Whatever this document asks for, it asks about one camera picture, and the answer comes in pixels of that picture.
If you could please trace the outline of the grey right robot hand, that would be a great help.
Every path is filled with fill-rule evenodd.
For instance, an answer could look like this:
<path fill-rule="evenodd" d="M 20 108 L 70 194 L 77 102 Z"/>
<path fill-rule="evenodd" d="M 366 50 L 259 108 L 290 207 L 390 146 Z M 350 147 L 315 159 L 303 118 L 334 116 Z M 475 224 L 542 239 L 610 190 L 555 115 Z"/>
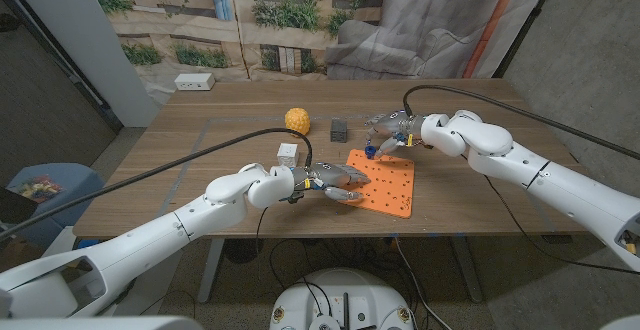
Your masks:
<path fill-rule="evenodd" d="M 421 137 L 422 125 L 425 116 L 409 116 L 404 110 L 394 111 L 388 114 L 378 114 L 365 122 L 369 126 L 366 133 L 366 144 L 370 145 L 372 137 L 376 134 L 387 136 L 376 150 L 375 157 L 390 154 L 398 147 L 422 145 L 430 148 Z"/>

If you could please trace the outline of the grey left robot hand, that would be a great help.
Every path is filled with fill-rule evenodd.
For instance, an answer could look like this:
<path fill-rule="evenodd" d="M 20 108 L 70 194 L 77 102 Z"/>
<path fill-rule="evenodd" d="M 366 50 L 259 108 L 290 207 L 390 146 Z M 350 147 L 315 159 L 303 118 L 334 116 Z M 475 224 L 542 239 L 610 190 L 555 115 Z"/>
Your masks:
<path fill-rule="evenodd" d="M 292 168 L 291 171 L 294 190 L 287 199 L 289 203 L 296 203 L 304 197 L 306 191 L 311 190 L 322 191 L 326 197 L 335 201 L 357 202 L 363 194 L 349 190 L 348 186 L 371 182 L 366 174 L 345 164 L 317 162 L 309 167 Z"/>

